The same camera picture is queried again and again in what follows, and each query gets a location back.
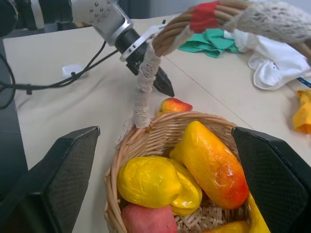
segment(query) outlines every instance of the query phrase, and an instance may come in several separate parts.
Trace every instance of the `black cable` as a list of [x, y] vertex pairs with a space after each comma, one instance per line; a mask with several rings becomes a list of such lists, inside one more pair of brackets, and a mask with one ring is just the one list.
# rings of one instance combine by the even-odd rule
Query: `black cable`
[[87, 66], [81, 72], [79, 72], [77, 74], [73, 73], [71, 77], [69, 77], [69, 78], [67, 78], [65, 80], [62, 80], [60, 82], [50, 84], [50, 85], [32, 85], [32, 84], [18, 84], [18, 83], [16, 83], [15, 77], [14, 77], [14, 74], [12, 72], [12, 69], [11, 69], [10, 65], [8, 64], [8, 62], [6, 61], [4, 56], [2, 54], [0, 54], [0, 59], [3, 61], [3, 63], [7, 67], [8, 71], [9, 71], [9, 74], [11, 76], [11, 79], [12, 79], [12, 84], [6, 84], [6, 83], [3, 83], [2, 81], [0, 81], [0, 85], [3, 86], [3, 87], [0, 88], [0, 94], [1, 94], [2, 91], [6, 90], [6, 89], [12, 89], [12, 94], [11, 94], [8, 102], [5, 105], [0, 106], [0, 110], [7, 108], [12, 103], [12, 101], [14, 100], [14, 97], [15, 97], [16, 90], [25, 90], [27, 94], [31, 95], [32, 91], [34, 91], [34, 90], [44, 90], [44, 89], [50, 89], [50, 88], [60, 88], [60, 87], [68, 86], [71, 83], [75, 82], [85, 72], [93, 69], [95, 66], [99, 65], [100, 63], [102, 63], [103, 61], [105, 61], [106, 59], [108, 59], [109, 57], [111, 57], [112, 55], [114, 55], [114, 54], [116, 54], [118, 52], [118, 50], [115, 50], [111, 54], [107, 55], [106, 57], [102, 58], [101, 60], [99, 60], [98, 62], [96, 62], [95, 64], [92, 65], [92, 63], [95, 61], [95, 59], [103, 51], [105, 46], [106, 46], [106, 41], [104, 41], [102, 47], [99, 49], [99, 51], [95, 54], [95, 56], [90, 60], [90, 62], [87, 64]]

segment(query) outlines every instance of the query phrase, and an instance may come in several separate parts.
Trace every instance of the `red tape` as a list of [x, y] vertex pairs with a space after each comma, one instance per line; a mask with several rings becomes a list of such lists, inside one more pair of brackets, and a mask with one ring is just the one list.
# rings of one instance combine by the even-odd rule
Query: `red tape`
[[195, 33], [203, 33], [208, 28], [219, 28], [214, 10], [219, 1], [198, 5], [191, 17], [190, 29]]

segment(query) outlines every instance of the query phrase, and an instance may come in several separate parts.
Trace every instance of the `green cloth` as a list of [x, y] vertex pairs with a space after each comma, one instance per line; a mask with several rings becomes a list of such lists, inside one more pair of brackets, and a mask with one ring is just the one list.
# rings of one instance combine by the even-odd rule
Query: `green cloth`
[[240, 53], [234, 40], [225, 39], [222, 29], [207, 29], [202, 34], [194, 34], [185, 44], [178, 48], [186, 52], [203, 52], [207, 56], [217, 58], [224, 51]]

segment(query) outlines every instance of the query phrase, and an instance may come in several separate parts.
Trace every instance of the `fake fruit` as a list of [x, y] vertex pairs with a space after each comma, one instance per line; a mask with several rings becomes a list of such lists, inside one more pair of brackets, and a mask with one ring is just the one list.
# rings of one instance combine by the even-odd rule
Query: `fake fruit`
[[192, 105], [185, 103], [176, 98], [168, 98], [161, 103], [160, 109], [157, 112], [157, 115], [163, 115], [170, 112], [186, 112], [191, 111]]
[[202, 233], [249, 233], [249, 224], [246, 221], [231, 222]]
[[169, 206], [151, 209], [128, 204], [121, 213], [128, 233], [177, 233], [177, 225]]
[[256, 203], [251, 194], [247, 198], [247, 207], [251, 216], [251, 228], [249, 233], [270, 233], [269, 228], [264, 221]]
[[311, 133], [311, 90], [297, 91], [300, 109], [293, 117], [295, 130]]
[[182, 185], [170, 159], [150, 156], [133, 158], [121, 167], [117, 187], [128, 202], [160, 208], [178, 197]]
[[178, 197], [171, 203], [174, 214], [186, 216], [196, 211], [202, 200], [202, 189], [193, 176], [178, 162], [171, 159], [176, 168], [182, 188]]
[[170, 158], [186, 166], [208, 197], [225, 209], [235, 209], [249, 190], [243, 168], [222, 141], [199, 121], [190, 123]]

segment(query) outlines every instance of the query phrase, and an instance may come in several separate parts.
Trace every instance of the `wicker basket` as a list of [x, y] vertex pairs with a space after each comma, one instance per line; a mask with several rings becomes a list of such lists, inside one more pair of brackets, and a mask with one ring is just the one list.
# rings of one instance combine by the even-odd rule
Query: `wicker basket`
[[[121, 218], [121, 211], [127, 204], [117, 190], [117, 174], [129, 159], [140, 156], [159, 155], [167, 157], [183, 135], [186, 126], [198, 120], [217, 135], [223, 143], [238, 157], [237, 148], [231, 130], [236, 125], [220, 116], [199, 112], [169, 113], [152, 119], [146, 129], [132, 129], [116, 150], [111, 168], [105, 175], [107, 203], [104, 214], [111, 230], [126, 232]], [[183, 232], [200, 232], [215, 228], [228, 222], [247, 220], [247, 209], [222, 210], [215, 206], [207, 196], [203, 196], [200, 208], [190, 216], [176, 216], [178, 228]]]
[[[193, 31], [195, 31], [195, 29], [190, 29], [193, 23], [192, 20], [194, 20], [195, 24], [193, 25], [198, 31], [206, 29], [202, 28], [202, 25], [207, 25], [206, 23], [209, 24], [210, 22], [216, 21], [219, 27], [225, 28], [227, 22], [231, 23], [235, 21], [234, 25], [237, 25], [236, 28], [289, 43], [297, 51], [301, 52], [308, 59], [311, 59], [311, 40], [308, 38], [308, 35], [311, 34], [308, 26], [310, 25], [308, 22], [308, 17], [310, 16], [304, 15], [304, 17], [299, 17], [305, 14], [299, 9], [295, 9], [283, 2], [258, 2], [252, 4], [245, 1], [222, 0], [220, 2], [211, 2], [210, 4], [214, 7], [213, 12], [208, 12], [208, 15], [215, 16], [212, 21], [205, 21], [204, 19], [201, 22], [200, 19], [206, 17], [206, 12], [204, 12], [204, 10], [198, 10], [200, 6], [192, 7], [173, 19], [164, 30], [155, 37], [152, 42], [152, 47], [148, 47], [145, 53], [145, 59], [140, 65], [138, 75], [138, 89], [135, 99], [136, 106], [133, 117], [135, 125], [137, 128], [141, 129], [133, 127], [131, 131], [125, 135], [120, 148], [116, 150], [113, 164], [105, 175], [107, 202], [104, 215], [111, 231], [119, 233], [126, 232], [125, 225], [121, 218], [121, 211], [124, 206], [127, 205], [127, 202], [122, 199], [117, 190], [117, 174], [121, 166], [134, 157], [150, 155], [167, 157], [176, 143], [181, 140], [183, 132], [190, 122], [198, 120], [203, 123], [228, 146], [237, 158], [239, 158], [235, 142], [231, 136], [231, 130], [235, 127], [235, 124], [228, 122], [220, 116], [198, 112], [183, 112], [165, 114], [155, 117], [151, 121], [147, 117], [148, 99], [150, 97], [154, 76], [160, 63], [160, 57], [172, 52], [175, 48], [179, 47], [179, 45], [183, 44], [187, 38], [192, 36]], [[264, 9], [264, 12], [258, 12], [256, 7], [258, 7], [258, 9]], [[277, 35], [275, 35], [273, 31], [265, 30], [262, 27], [264, 20], [260, 20], [260, 17], [262, 17], [265, 23], [269, 24], [271, 28], [280, 29], [285, 27], [287, 30], [279, 30], [278, 33], [276, 33]], [[307, 22], [297, 22], [297, 18], [306, 19]], [[249, 19], [253, 19], [251, 24], [248, 23], [246, 25], [250, 26], [249, 29], [247, 29], [245, 25], [239, 24], [240, 22], [248, 22]], [[293, 31], [298, 28], [300, 28], [300, 31], [298, 33], [293, 33]], [[237, 210], [223, 210], [217, 207], [207, 196], [203, 196], [201, 206], [197, 211], [186, 217], [176, 216], [175, 220], [180, 232], [201, 232], [202, 230], [213, 229], [228, 222], [249, 220], [249, 218], [245, 204]]]

